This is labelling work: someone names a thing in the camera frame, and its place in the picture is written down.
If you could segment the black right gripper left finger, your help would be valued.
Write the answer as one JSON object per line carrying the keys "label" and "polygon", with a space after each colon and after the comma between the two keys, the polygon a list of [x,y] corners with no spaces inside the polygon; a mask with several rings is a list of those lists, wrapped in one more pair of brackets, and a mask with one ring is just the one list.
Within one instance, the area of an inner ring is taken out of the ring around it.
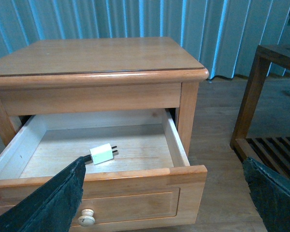
{"label": "black right gripper left finger", "polygon": [[86,173],[79,157],[0,216],[0,232],[67,232],[81,204]]}

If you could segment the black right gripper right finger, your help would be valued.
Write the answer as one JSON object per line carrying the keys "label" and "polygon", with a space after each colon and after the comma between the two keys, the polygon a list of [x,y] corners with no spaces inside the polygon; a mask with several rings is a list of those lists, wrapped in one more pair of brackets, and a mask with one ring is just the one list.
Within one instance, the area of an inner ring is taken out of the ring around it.
{"label": "black right gripper right finger", "polygon": [[269,232],[290,232],[290,180],[257,160],[243,161],[253,203]]}

